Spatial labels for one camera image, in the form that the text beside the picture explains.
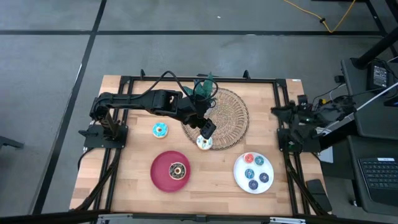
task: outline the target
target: wicker placemat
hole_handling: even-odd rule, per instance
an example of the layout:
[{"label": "wicker placemat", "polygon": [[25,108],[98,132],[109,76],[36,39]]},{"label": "wicker placemat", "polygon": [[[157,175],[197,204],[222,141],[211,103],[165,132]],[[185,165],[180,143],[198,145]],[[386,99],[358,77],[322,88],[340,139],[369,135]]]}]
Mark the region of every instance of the wicker placemat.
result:
[{"label": "wicker placemat", "polygon": [[[222,150],[234,146],[246,134],[249,127],[249,112],[244,101],[234,92],[219,88],[214,96],[216,105],[210,108],[205,118],[210,118],[217,126],[213,135],[213,147],[210,150]],[[196,144],[200,129],[182,125],[188,138]]]}]

